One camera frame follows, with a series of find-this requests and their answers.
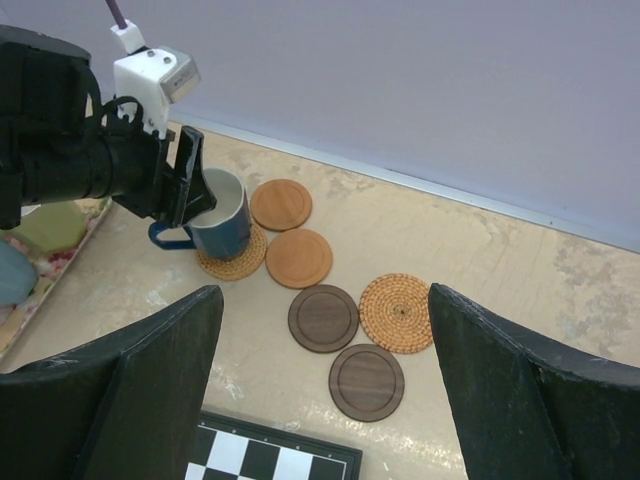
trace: white wall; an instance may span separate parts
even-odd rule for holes
[[[12,25],[11,19],[7,16],[7,12],[5,12],[1,6],[0,6],[0,24]]]
[[[0,3],[91,51],[108,87],[102,0]],[[178,110],[640,246],[637,0],[120,3],[150,44],[196,56]]]

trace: chessboard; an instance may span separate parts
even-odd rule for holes
[[[358,480],[362,452],[201,412],[186,480]]]

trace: dark wooden coaster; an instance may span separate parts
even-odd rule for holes
[[[316,285],[298,294],[289,307],[289,330],[307,350],[336,352],[358,331],[358,307],[347,292]]]
[[[345,415],[360,422],[377,422],[400,405],[404,374],[386,350],[377,345],[354,345],[333,362],[329,390]]]

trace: table surface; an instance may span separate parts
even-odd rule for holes
[[[326,283],[356,301],[377,276],[409,273],[571,346],[640,366],[636,254],[212,133],[204,152],[206,165],[238,173],[250,193],[274,178],[304,184],[314,202],[305,227],[333,249]],[[466,478],[433,347],[396,356],[406,391],[393,415],[373,424],[350,420],[328,389],[337,354],[308,352],[289,333],[287,312],[298,291],[276,284],[264,264],[242,281],[217,281],[193,252],[154,247],[148,225],[113,208],[2,371],[219,284],[225,314],[206,409],[361,448],[368,480]],[[357,343],[370,343],[362,329]]]

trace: coaster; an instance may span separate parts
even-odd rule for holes
[[[280,285],[307,288],[329,274],[333,253],[318,233],[295,228],[278,235],[267,250],[267,270]]]
[[[428,285],[391,273],[376,278],[360,298],[360,322],[369,338],[393,353],[416,353],[433,343]]]
[[[358,307],[344,290],[316,285],[300,292],[291,303],[289,330],[307,350],[336,352],[358,331]]]
[[[400,405],[404,374],[389,352],[376,345],[355,345],[333,362],[329,390],[342,413],[360,422],[377,422]]]
[[[247,249],[230,260],[212,258],[196,250],[196,259],[200,267],[212,277],[226,282],[240,280],[255,272],[262,264],[267,252],[267,236],[255,223],[251,225],[251,239]]]
[[[251,213],[268,230],[283,232],[297,228],[311,215],[311,195],[298,182],[271,180],[251,196]]]

